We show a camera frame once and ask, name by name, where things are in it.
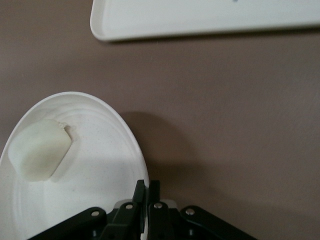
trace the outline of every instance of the white food piece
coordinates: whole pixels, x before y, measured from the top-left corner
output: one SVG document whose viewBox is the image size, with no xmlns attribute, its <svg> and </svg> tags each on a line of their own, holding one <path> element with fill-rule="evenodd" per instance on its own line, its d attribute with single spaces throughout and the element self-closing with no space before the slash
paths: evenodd
<svg viewBox="0 0 320 240">
<path fill-rule="evenodd" d="M 8 148 L 16 173 L 30 182 L 49 179 L 72 144 L 65 126 L 53 119 L 43 119 L 19 132 Z"/>
</svg>

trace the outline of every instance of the brown tabletop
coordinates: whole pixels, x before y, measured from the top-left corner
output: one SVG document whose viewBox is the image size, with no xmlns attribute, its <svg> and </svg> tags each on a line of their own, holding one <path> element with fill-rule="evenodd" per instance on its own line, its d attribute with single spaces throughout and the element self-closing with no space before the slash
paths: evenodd
<svg viewBox="0 0 320 240">
<path fill-rule="evenodd" d="M 0 151 L 65 91 L 127 122 L 161 196 L 260 240 L 320 239 L 320 32 L 102 43 L 91 1 L 0 1 Z"/>
</svg>

